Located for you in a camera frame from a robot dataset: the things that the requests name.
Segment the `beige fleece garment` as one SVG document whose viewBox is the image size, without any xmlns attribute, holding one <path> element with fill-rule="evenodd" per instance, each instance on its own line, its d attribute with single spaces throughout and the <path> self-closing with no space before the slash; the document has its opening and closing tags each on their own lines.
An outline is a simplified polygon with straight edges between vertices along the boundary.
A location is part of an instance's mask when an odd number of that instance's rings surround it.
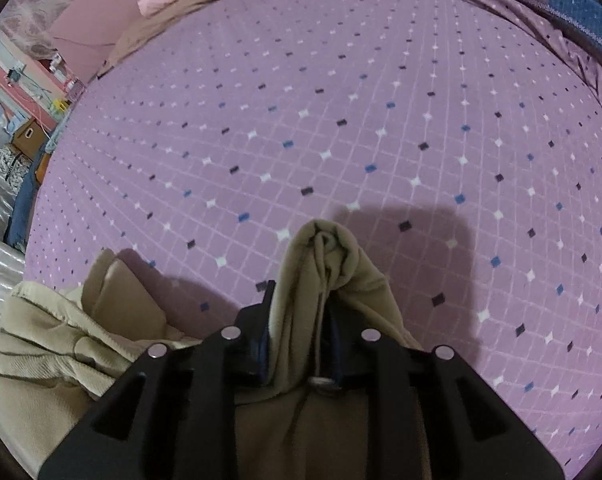
<svg viewBox="0 0 602 480">
<path fill-rule="evenodd" d="M 428 479 L 423 350 L 339 224 L 290 243 L 259 304 L 205 339 L 105 250 L 22 282 L 0 321 L 0 438 L 38 479 Z"/>
</svg>

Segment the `blue cloth on stand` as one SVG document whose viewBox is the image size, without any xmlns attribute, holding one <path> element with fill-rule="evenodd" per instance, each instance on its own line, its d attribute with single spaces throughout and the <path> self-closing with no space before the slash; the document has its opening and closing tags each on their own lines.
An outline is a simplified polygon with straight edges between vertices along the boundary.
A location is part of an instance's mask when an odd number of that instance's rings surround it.
<svg viewBox="0 0 602 480">
<path fill-rule="evenodd" d="M 17 252 L 26 252 L 28 237 L 30 233 L 31 214 L 34 202 L 36 201 L 36 192 L 39 191 L 39 183 L 36 180 L 36 170 L 45 154 L 45 145 L 36 152 L 33 162 L 24 175 L 20 189 L 16 195 L 13 212 L 7 222 L 7 228 L 4 232 L 3 242 Z"/>
</svg>

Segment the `purple diamond-pattern bedsheet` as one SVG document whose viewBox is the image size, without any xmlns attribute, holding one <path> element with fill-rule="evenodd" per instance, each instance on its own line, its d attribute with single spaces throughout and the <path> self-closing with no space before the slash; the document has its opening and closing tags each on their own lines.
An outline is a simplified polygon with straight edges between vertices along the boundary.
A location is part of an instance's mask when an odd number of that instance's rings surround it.
<svg viewBox="0 0 602 480">
<path fill-rule="evenodd" d="M 201 338 L 316 218 L 578 475 L 602 443 L 596 58 L 514 0 L 212 3 L 88 86 L 24 275 L 71 287 L 123 252 Z"/>
</svg>

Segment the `brown cardboard box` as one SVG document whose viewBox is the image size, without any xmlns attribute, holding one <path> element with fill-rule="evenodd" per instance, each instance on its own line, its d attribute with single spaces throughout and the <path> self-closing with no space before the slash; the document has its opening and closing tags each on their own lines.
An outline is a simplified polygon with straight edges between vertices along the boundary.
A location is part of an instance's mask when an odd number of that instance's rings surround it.
<svg viewBox="0 0 602 480">
<path fill-rule="evenodd" d="M 33 160 L 47 140 L 46 131 L 36 119 L 30 118 L 15 131 L 12 144 L 21 154 Z"/>
</svg>

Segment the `brown pillow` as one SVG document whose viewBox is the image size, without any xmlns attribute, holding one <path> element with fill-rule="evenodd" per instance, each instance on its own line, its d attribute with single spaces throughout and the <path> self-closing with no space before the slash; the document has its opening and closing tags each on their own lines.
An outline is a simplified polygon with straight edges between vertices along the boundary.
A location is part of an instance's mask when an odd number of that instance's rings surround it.
<svg viewBox="0 0 602 480">
<path fill-rule="evenodd" d="M 179 23 L 188 14 L 195 13 L 216 1 L 219 0 L 177 0 L 150 18 L 139 18 L 123 32 L 96 77 L 105 76 L 125 58 Z"/>
</svg>

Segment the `pink headboard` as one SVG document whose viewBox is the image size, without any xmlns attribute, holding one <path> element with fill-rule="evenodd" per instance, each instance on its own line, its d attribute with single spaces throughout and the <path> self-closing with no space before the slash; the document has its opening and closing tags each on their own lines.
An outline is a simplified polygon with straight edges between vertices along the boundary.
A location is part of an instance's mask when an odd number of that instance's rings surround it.
<svg viewBox="0 0 602 480">
<path fill-rule="evenodd" d="M 72 75 L 88 84 L 123 32 L 140 17 L 138 0 L 74 0 L 48 35 Z"/>
</svg>

